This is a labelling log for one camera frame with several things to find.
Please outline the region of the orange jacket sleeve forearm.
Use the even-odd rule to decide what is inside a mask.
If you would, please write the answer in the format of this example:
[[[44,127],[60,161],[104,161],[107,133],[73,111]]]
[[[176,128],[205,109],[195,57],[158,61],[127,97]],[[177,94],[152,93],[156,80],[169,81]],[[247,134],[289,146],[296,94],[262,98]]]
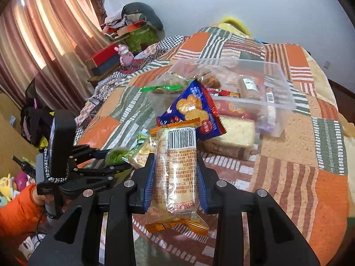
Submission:
[[[37,194],[36,184],[26,186],[1,208],[1,237],[15,237],[35,230],[44,204]]]

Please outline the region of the person's left hand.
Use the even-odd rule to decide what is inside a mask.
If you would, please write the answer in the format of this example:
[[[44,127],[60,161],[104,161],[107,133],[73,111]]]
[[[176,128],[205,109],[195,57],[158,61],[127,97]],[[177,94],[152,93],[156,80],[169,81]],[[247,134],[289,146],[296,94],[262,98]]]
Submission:
[[[46,204],[49,204],[50,202],[54,201],[53,195],[39,195],[37,193],[37,187],[35,186],[32,189],[32,200],[38,205],[38,206],[44,206]]]

